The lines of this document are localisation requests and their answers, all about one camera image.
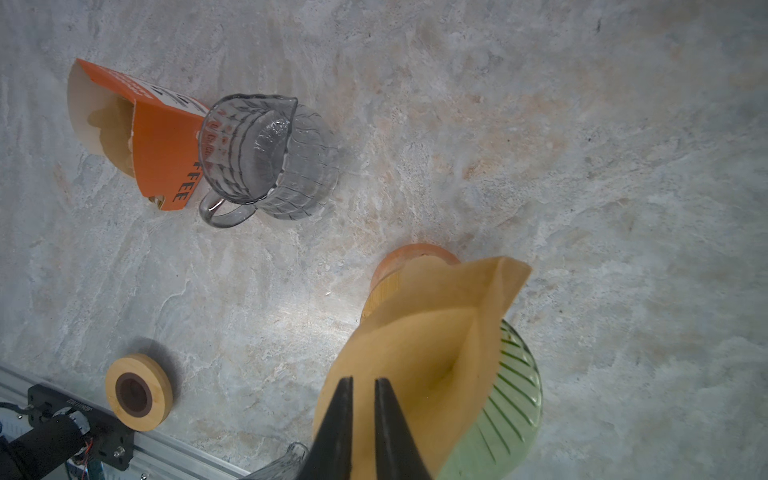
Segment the white label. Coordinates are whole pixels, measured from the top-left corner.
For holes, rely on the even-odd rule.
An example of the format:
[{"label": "white label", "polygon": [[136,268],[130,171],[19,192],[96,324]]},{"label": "white label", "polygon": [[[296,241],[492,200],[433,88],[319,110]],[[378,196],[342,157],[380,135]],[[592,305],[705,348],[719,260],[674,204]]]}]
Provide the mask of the white label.
[{"label": "white label", "polygon": [[208,113],[206,106],[192,97],[176,93],[173,90],[168,90],[159,85],[151,84],[148,81],[139,80],[138,78],[131,77],[131,80],[146,88],[157,100],[169,107],[188,111],[191,114],[200,115],[201,117],[205,117],[205,114]]}]

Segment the clear glass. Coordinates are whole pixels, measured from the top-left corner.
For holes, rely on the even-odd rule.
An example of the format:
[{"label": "clear glass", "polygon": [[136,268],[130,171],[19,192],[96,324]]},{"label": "clear glass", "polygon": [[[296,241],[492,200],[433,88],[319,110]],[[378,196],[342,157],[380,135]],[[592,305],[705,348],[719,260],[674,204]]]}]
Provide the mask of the clear glass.
[{"label": "clear glass", "polygon": [[501,480],[525,459],[541,426],[541,377],[531,350],[502,320],[502,359],[496,382],[475,424],[464,434],[437,480]]},{"label": "clear glass", "polygon": [[[327,202],[339,178],[333,133],[296,98],[224,97],[203,120],[199,142],[211,186],[200,215],[214,227],[234,227],[257,209],[283,220],[308,217]],[[215,215],[225,200],[242,207]]]},{"label": "clear glass", "polygon": [[309,452],[303,443],[294,442],[288,445],[285,455],[243,477],[243,480],[295,480]]}]

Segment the round wooden object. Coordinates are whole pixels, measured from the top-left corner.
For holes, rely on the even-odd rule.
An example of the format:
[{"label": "round wooden object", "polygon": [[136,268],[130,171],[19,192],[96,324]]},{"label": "round wooden object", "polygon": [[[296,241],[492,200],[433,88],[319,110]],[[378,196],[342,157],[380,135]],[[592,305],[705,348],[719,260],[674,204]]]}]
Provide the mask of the round wooden object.
[{"label": "round wooden object", "polygon": [[424,255],[438,257],[448,265],[457,265],[461,263],[458,261],[456,255],[447,251],[445,248],[437,247],[430,243],[411,243],[410,245],[405,245],[404,247],[392,251],[389,255],[384,257],[384,260],[382,260],[381,263],[379,263],[379,266],[376,267],[376,271],[373,272],[370,291],[372,292],[373,289],[376,288],[376,285],[379,285],[379,282],[386,277],[397,270],[400,270],[408,260],[413,260],[416,257],[422,257]]},{"label": "round wooden object", "polygon": [[168,376],[157,362],[142,353],[115,360],[104,386],[112,412],[138,432],[160,425],[174,403]]}]

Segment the orange cardboard box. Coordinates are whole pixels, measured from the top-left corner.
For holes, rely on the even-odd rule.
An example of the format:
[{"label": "orange cardboard box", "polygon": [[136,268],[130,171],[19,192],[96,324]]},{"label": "orange cardboard box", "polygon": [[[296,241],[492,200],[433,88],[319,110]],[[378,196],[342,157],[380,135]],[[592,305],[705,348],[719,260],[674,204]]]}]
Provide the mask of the orange cardboard box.
[{"label": "orange cardboard box", "polygon": [[205,105],[79,58],[69,72],[67,103],[89,152],[135,178],[160,210],[184,208],[202,175],[197,136]]}]

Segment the glass jug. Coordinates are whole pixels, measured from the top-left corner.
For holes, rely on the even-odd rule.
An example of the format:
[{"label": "glass jug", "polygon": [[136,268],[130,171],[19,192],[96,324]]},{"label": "glass jug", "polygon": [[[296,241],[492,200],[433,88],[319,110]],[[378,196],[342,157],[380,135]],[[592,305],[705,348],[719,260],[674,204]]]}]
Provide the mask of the glass jug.
[{"label": "glass jug", "polygon": [[[211,191],[200,216],[234,227],[257,209],[284,220],[318,211],[339,178],[333,133],[315,111],[280,95],[219,100],[200,130],[200,164]],[[240,206],[214,215],[225,200]]]}]

